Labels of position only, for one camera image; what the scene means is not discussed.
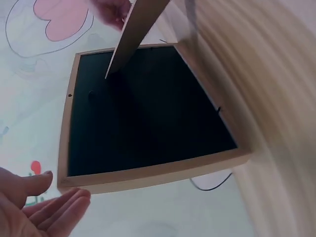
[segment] hand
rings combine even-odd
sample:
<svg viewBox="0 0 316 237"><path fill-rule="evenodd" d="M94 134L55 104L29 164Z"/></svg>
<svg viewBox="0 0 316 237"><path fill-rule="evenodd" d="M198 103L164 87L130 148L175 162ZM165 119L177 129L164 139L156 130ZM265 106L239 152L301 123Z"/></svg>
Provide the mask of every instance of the hand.
<svg viewBox="0 0 316 237"><path fill-rule="evenodd" d="M89 10L102 23L122 30L131 8L129 0L87 0Z"/></svg>
<svg viewBox="0 0 316 237"><path fill-rule="evenodd" d="M52 173L20 177L0 167L0 236L67 237L90 204L90 192L73 188L61 197L24 207L51 185Z"/></svg>

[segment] black backing board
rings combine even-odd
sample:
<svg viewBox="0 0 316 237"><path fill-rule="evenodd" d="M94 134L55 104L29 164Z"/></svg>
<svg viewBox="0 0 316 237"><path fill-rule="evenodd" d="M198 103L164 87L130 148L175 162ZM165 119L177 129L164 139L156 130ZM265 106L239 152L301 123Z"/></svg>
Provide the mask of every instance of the black backing board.
<svg viewBox="0 0 316 237"><path fill-rule="evenodd" d="M112 52L81 56L68 176L179 161L236 148L174 47L140 48L104 79Z"/></svg>

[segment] finger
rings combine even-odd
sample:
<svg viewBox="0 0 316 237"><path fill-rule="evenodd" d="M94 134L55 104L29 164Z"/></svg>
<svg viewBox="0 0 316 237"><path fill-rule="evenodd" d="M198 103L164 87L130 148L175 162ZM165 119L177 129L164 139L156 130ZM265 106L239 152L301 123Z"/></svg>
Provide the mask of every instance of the finger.
<svg viewBox="0 0 316 237"><path fill-rule="evenodd" d="M46 200L46 201L42 201L36 205L33 206L26 206L22 209L23 213L27 216L30 217L31 215L33 215L35 212L41 210L43 207L45 207L46 205L50 204L52 201L54 201L56 198L50 199L50 200Z"/></svg>
<svg viewBox="0 0 316 237"><path fill-rule="evenodd" d="M49 219L57 210L59 210L73 195L79 191L79 188L73 188L64 195L56 198L53 202L43 206L37 212L30 216L30 221L38 226L40 223Z"/></svg>
<svg viewBox="0 0 316 237"><path fill-rule="evenodd" d="M130 11L132 4L129 0L125 0L124 3L119 7L119 16L122 19L125 19Z"/></svg>
<svg viewBox="0 0 316 237"><path fill-rule="evenodd" d="M121 31L124 26L124 22L119 19L119 20L113 20L108 23L108 25L112 26L114 29Z"/></svg>
<svg viewBox="0 0 316 237"><path fill-rule="evenodd" d="M90 205L90 198L79 197L65 212L48 228L50 237L67 237L75 228Z"/></svg>
<svg viewBox="0 0 316 237"><path fill-rule="evenodd" d="M0 193L19 208L25 205L26 195L22 188L21 177L0 167Z"/></svg>
<svg viewBox="0 0 316 237"><path fill-rule="evenodd" d="M38 196L44 193L53 180L53 173L47 171L40 175L22 177L23 186L27 196Z"/></svg>
<svg viewBox="0 0 316 237"><path fill-rule="evenodd" d="M59 208L55 213L48 218L47 220L43 221L41 224L38 225L39 230L46 231L48 228L60 218L63 213L80 197L86 197L90 199L91 194L88 190L79 190L75 193L61 208Z"/></svg>

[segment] small nail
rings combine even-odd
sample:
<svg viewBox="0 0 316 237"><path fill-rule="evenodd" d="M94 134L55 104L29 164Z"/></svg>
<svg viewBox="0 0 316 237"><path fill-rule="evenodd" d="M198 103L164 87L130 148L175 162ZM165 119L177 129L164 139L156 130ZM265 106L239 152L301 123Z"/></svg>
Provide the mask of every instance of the small nail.
<svg viewBox="0 0 316 237"><path fill-rule="evenodd" d="M46 171L43 175L51 175L53 174L50 170L49 171Z"/></svg>

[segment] blurry wooden surface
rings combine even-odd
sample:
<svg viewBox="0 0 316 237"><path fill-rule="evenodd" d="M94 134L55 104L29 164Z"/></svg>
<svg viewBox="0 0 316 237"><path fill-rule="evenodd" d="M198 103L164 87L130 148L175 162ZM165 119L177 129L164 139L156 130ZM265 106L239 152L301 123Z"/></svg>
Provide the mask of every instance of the blurry wooden surface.
<svg viewBox="0 0 316 237"><path fill-rule="evenodd" d="M234 175L260 237L316 236L315 12L313 0L173 0L158 20L251 145Z"/></svg>

